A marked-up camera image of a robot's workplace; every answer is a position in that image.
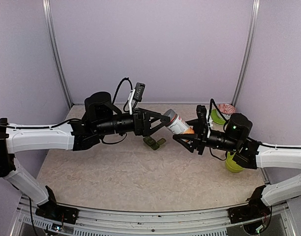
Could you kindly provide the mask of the orange grey-capped supplement bottle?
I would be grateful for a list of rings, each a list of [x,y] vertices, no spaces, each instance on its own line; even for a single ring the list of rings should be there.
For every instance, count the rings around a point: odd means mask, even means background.
[[[164,116],[170,118],[170,122],[166,124],[166,127],[173,134],[194,134],[194,130],[174,110],[167,110]]]

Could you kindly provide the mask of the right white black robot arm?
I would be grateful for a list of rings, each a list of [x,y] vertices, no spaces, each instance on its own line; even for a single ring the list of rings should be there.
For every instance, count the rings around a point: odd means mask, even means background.
[[[193,134],[175,134],[173,139],[190,152],[201,155],[205,148],[232,152],[233,161],[245,169],[269,167],[301,170],[301,145],[266,144],[250,138],[252,122],[240,113],[233,114],[223,132],[210,130],[206,118],[189,121]],[[301,196],[301,173],[282,182],[257,187],[244,213],[255,218],[264,208]]]

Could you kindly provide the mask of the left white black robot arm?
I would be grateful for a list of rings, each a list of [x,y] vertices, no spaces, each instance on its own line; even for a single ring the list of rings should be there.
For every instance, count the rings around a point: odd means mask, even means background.
[[[15,158],[15,153],[29,150],[87,150],[103,141],[106,135],[150,136],[170,122],[168,116],[135,109],[123,113],[111,101],[108,92],[97,92],[85,99],[85,114],[59,124],[27,126],[0,119],[0,177],[30,197],[49,217],[56,219],[62,208],[52,190],[40,184]]]

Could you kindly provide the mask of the green weekly pill organizer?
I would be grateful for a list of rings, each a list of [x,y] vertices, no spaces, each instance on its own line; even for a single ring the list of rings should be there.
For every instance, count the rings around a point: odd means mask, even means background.
[[[155,140],[151,136],[147,136],[143,138],[143,142],[149,146],[152,150],[158,150],[162,145],[166,143],[166,139],[161,138],[159,140]]]

